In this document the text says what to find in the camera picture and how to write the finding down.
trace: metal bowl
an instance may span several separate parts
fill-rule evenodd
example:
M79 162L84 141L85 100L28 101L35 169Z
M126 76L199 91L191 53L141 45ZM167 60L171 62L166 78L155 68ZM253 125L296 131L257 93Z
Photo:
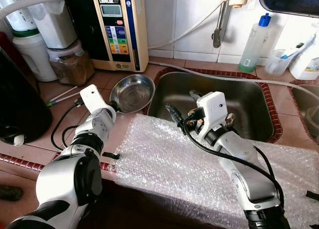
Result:
M144 75L130 75L121 79L112 89L110 101L115 101L122 113L140 111L151 102L155 85Z

